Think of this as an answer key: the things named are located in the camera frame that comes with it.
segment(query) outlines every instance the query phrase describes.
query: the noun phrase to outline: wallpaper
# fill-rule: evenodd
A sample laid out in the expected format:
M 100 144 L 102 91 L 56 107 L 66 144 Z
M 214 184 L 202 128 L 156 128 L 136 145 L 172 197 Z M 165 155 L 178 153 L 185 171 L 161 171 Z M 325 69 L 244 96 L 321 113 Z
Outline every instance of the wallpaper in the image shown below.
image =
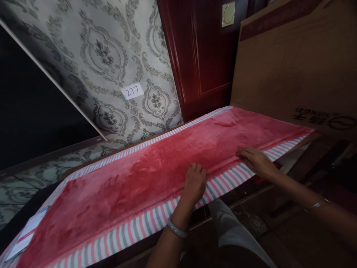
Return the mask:
M 108 138 L 1 181 L 0 228 L 66 170 L 183 123 L 156 1 L 1 0 L 0 17 Z

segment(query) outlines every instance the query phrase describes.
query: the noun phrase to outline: red wooden door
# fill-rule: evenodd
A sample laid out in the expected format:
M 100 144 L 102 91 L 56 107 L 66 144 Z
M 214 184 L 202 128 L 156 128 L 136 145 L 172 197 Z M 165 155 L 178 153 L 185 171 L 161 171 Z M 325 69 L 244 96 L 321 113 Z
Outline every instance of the red wooden door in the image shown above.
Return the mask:
M 185 122 L 229 105 L 240 22 L 266 0 L 236 0 L 234 24 L 222 28 L 232 0 L 158 0 Z

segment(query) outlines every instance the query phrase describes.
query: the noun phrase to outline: striped fabric border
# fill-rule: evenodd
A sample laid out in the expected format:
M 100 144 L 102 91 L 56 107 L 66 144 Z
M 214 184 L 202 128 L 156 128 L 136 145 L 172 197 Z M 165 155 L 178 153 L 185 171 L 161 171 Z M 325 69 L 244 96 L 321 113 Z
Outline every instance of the striped fabric border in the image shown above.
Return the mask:
M 61 194 L 63 188 L 65 187 L 68 181 L 80 178 L 90 172 L 93 172 L 96 169 L 99 169 L 109 163 L 112 163 L 113 161 L 116 161 L 133 152 L 141 150 L 142 148 L 150 146 L 159 140 L 170 137 L 175 133 L 178 133 L 179 131 L 182 131 L 215 115 L 223 113 L 231 108 L 232 106 L 226 106 L 217 109 L 207 115 L 204 115 L 188 124 L 185 124 L 170 132 L 167 132 L 161 136 L 148 140 L 127 150 L 121 151 L 117 154 L 113 154 L 112 156 L 102 159 L 94 164 L 88 165 L 80 170 L 77 170 L 69 177 L 64 179 L 64 181 L 49 196 L 49 198 L 44 202 L 44 204 L 38 211 L 42 210 L 48 205 L 52 205 L 53 202 L 57 199 L 57 197 Z M 264 151 L 264 153 L 269 157 L 271 161 L 275 161 L 287 151 L 289 151 L 292 147 L 297 145 L 305 137 L 306 135 L 295 140 L 287 141 L 278 146 L 275 146 L 274 148 Z M 254 175 L 255 173 L 253 173 L 244 163 L 240 163 L 237 166 L 231 168 L 230 170 L 223 172 L 222 174 L 213 178 L 207 183 L 206 191 L 202 199 L 196 204 L 195 208 L 200 208 L 205 204 L 212 202 L 223 194 L 228 193 L 232 189 L 238 187 Z M 61 261 L 51 265 L 50 267 L 84 268 L 91 264 L 99 262 L 131 246 L 132 244 L 160 231 L 166 226 L 167 219 L 173 214 L 179 199 L 180 197 L 169 200 L 168 202 L 161 204 L 155 207 L 154 209 L 143 212 L 142 214 L 138 215 L 137 217 L 133 218 L 132 220 L 126 222 L 123 225 L 116 226 L 114 229 L 104 233 L 94 242 L 84 245 L 83 247 L 77 249 L 74 253 L 71 252 L 71 254 L 64 256 Z M 7 253 L 10 251 L 13 242 L 8 246 L 8 248 L 0 257 L 0 267 L 16 267 L 19 256 L 7 262 L 6 264 L 3 263 L 3 260 L 7 256 Z

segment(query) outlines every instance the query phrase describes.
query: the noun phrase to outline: hand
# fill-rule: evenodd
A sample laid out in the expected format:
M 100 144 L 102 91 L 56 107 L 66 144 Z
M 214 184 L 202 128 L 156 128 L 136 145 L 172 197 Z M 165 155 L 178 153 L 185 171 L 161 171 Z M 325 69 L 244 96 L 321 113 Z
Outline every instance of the hand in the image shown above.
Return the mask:
M 192 164 L 186 174 L 185 187 L 181 199 L 186 200 L 192 209 L 206 190 L 206 170 L 200 164 Z
M 279 173 L 279 170 L 270 159 L 258 149 L 252 147 L 241 148 L 238 149 L 237 155 L 242 156 L 245 164 L 264 179 L 272 181 Z

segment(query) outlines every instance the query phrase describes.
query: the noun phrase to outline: bracelet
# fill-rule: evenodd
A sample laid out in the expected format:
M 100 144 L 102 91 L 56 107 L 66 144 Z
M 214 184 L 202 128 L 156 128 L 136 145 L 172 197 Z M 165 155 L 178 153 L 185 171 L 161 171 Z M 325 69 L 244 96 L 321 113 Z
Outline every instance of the bracelet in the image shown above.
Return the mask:
M 313 204 L 311 207 L 309 207 L 309 210 L 311 210 L 313 208 L 321 207 L 322 205 L 325 205 L 326 203 L 330 203 L 330 201 L 328 201 L 326 198 L 324 198 L 323 201 L 317 202 L 316 204 Z
M 181 231 L 179 228 L 177 228 L 172 222 L 171 219 L 167 219 L 167 226 L 171 229 L 171 231 L 176 234 L 180 238 L 186 238 L 188 236 L 187 232 Z

